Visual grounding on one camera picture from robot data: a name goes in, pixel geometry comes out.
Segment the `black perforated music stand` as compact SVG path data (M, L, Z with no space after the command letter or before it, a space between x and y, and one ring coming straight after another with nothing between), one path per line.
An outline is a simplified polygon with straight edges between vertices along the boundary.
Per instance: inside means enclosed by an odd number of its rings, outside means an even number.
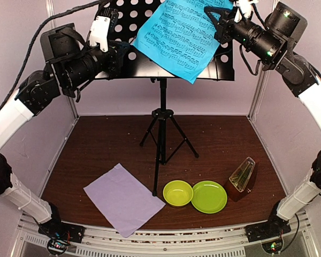
M132 43L141 26L155 13L160 5L160 1L109 1L106 5L101 5L98 10L100 13L108 8L118 10L117 25L113 27L113 33L110 38ZM217 81L233 81L234 68L232 58L232 43L223 44L217 48L212 61L210 61L200 77ZM140 146L143 146L147 137L152 137L156 144L153 196L157 195L159 167L160 165L165 165L172 158L172 155L166 154L166 122L168 120L172 121L182 136L182 143L186 143L194 156L199 157L198 152L175 120L174 112L166 107L167 79L172 77L173 74L152 62L150 58L135 47L131 47L125 55L124 66L119 76L120 79L147 78L151 82L159 82L160 107L152 112L152 121L140 142Z

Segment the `blue sheet music paper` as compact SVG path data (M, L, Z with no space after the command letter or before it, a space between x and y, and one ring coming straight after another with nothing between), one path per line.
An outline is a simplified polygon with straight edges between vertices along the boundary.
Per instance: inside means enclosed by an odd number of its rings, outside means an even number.
M133 46L171 74L193 84L219 42L206 6L231 10L231 1L164 1L139 29Z

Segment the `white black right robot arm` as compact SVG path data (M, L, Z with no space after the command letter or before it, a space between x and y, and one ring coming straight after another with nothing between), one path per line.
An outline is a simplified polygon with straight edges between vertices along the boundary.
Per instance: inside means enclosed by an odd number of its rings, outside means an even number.
M294 48L307 27L307 20L282 2L262 26L252 22L258 15L255 1L234 1L232 9L204 7L204 13L216 30L215 39L225 44L239 42L240 49L252 52L263 64L263 70L281 74L289 90L309 110L321 131L321 74ZM304 181L293 193L274 205L266 222L249 225L248 233L257 231L275 236L284 230L288 221L303 207L321 194L321 150Z

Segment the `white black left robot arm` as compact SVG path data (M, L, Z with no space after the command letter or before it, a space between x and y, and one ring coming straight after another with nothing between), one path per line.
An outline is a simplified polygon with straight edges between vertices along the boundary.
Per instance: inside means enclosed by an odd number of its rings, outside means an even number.
M9 199L36 223L60 238L66 233L58 209L24 186L12 172L1 149L25 123L44 110L60 95L80 100L85 89L100 73L107 79L121 73L129 44L110 39L119 13L111 1L94 1L62 12L59 17L98 6L86 38L67 24L47 32L39 27L33 35L40 40L45 67L25 80L17 78L0 105L0 196Z

